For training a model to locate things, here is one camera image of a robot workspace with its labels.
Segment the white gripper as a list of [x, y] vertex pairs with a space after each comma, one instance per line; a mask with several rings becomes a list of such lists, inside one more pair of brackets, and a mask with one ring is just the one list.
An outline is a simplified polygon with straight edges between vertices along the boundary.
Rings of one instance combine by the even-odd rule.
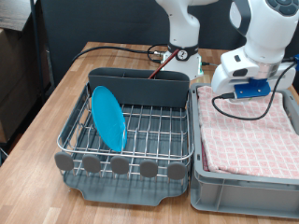
[[225, 72], [222, 65], [219, 65], [213, 75], [211, 87], [216, 94], [226, 94], [235, 92], [236, 94], [268, 94], [274, 88], [280, 90], [288, 89], [295, 77], [295, 69], [290, 68], [282, 78], [279, 76], [287, 69], [283, 65], [278, 69], [275, 76], [270, 78], [253, 77], [231, 77]]

